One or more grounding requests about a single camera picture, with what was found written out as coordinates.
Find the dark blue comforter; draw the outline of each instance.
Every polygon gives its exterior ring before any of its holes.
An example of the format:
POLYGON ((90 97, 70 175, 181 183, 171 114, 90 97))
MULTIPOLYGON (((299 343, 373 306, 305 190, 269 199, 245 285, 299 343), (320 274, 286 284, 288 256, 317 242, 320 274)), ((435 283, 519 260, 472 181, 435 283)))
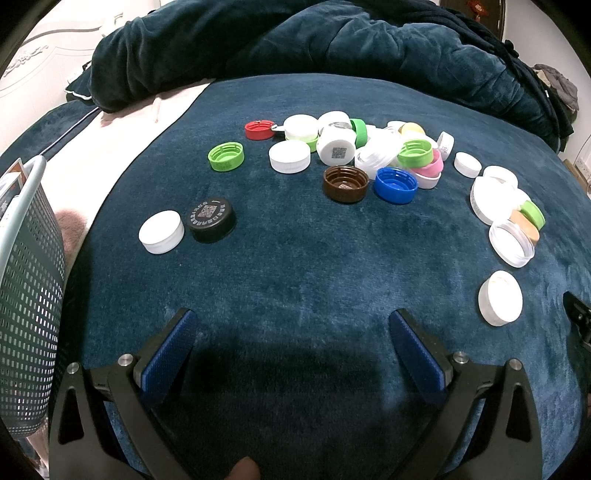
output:
MULTIPOLYGON (((47 114, 0 159, 6 168, 51 144, 85 113, 78 102, 47 114)), ((61 147, 49 152, 51 156, 61 147)), ((434 413, 389 340, 387 317, 406 307, 451 351, 503 364, 520 358, 535 397, 544 477, 582 424, 589 354, 561 305, 566 290, 591 299, 589 199, 539 138, 506 122, 394 83, 292 74, 216 82, 127 169, 103 204, 67 285, 58 363, 87 367, 137 351, 181 306, 199 315, 187 369, 156 410, 196 478, 220 480, 244 455, 267 480, 358 480, 393 468, 434 413), (274 140, 243 137, 250 120, 283 121, 340 109, 384 127, 389 120, 442 129, 484 166, 509 167, 544 212, 535 257, 506 265, 472 213, 472 181, 453 168, 437 188, 394 206, 370 186, 355 205, 322 192, 326 168, 281 175, 274 140), (241 141, 246 160, 217 173, 207 152, 241 141), (225 196, 235 230, 215 244, 186 233, 151 255, 138 231, 154 213, 186 215, 225 196), (496 270, 513 273, 521 317, 494 328, 476 293, 496 270)))
POLYGON ((391 80, 506 119, 556 149, 553 94, 485 27, 427 0, 176 0, 103 39, 72 86, 108 112, 204 77, 391 80))

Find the gray laundry basket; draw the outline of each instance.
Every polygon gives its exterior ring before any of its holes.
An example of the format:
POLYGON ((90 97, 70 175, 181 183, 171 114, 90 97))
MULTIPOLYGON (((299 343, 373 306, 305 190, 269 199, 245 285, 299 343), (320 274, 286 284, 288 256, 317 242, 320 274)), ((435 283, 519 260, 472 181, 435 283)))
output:
POLYGON ((0 228, 0 417, 14 438, 43 422, 56 361, 64 289, 64 246, 41 188, 38 155, 18 204, 0 228))

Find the blue bottle cap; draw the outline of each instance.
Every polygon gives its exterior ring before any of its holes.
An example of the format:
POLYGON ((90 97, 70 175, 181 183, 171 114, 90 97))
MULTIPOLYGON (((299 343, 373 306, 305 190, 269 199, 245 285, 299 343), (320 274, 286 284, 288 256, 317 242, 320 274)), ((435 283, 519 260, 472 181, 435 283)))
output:
POLYGON ((380 168, 375 176, 375 193, 387 202, 399 205, 410 203, 417 188, 417 180, 409 172, 398 168, 380 168))

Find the black bottle cap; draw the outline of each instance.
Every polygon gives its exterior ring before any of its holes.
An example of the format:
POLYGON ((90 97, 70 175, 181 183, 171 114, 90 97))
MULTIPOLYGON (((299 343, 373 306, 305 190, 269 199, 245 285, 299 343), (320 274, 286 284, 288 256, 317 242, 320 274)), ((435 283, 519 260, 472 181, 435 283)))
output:
POLYGON ((236 215, 230 202, 221 197, 201 202, 189 213, 187 227, 195 240, 204 243, 217 242, 236 225, 236 215))

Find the white wall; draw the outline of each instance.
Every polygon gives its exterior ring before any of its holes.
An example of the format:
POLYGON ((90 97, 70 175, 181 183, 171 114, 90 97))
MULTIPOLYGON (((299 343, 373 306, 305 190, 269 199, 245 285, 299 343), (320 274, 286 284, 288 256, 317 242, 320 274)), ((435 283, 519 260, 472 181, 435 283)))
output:
MULTIPOLYGON (((504 39, 511 40, 519 57, 529 66, 545 63, 559 70, 579 90, 579 114, 573 124, 562 160, 575 162, 591 135, 591 78, 564 35, 530 0, 506 0, 504 39)), ((591 167, 591 158, 587 160, 591 167)))

